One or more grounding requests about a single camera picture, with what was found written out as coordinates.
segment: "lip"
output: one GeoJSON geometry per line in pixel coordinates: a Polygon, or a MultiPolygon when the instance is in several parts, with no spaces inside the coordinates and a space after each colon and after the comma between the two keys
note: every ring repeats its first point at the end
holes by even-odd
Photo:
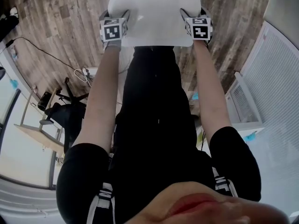
{"type": "Polygon", "coordinates": [[[190,194],[180,198],[169,210],[168,217],[196,212],[206,206],[219,205],[220,203],[211,195],[206,193],[190,194]]]}

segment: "wall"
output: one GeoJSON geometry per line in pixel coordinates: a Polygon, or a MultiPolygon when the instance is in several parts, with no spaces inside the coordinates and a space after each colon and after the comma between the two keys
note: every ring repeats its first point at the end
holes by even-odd
{"type": "Polygon", "coordinates": [[[269,0],[264,19],[299,49],[299,0],[269,0]]]}
{"type": "Polygon", "coordinates": [[[4,217],[7,224],[65,224],[60,215],[48,218],[15,218],[4,217]]]}

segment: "vent grille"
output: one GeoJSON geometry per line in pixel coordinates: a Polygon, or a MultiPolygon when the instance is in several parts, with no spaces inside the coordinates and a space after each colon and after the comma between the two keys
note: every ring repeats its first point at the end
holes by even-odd
{"type": "Polygon", "coordinates": [[[235,87],[231,90],[230,95],[236,106],[241,123],[258,121],[248,104],[241,86],[238,83],[235,84],[235,87]]]}

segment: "sneaker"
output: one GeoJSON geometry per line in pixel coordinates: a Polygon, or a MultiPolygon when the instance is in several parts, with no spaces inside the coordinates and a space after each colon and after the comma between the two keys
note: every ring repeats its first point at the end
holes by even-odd
{"type": "Polygon", "coordinates": [[[16,7],[13,7],[13,8],[10,10],[10,15],[11,15],[11,16],[15,16],[16,18],[19,18],[18,10],[17,10],[16,7]]]}

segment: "leg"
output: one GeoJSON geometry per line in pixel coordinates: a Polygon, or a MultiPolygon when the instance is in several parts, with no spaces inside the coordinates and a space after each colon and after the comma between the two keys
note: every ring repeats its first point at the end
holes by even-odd
{"type": "Polygon", "coordinates": [[[10,33],[12,29],[19,24],[19,19],[15,16],[9,16],[7,19],[2,19],[0,21],[0,42],[10,33]]]}
{"type": "Polygon", "coordinates": [[[151,147],[161,142],[165,148],[196,146],[194,121],[171,47],[135,49],[116,124],[114,147],[126,143],[140,148],[141,140],[151,147]]]}

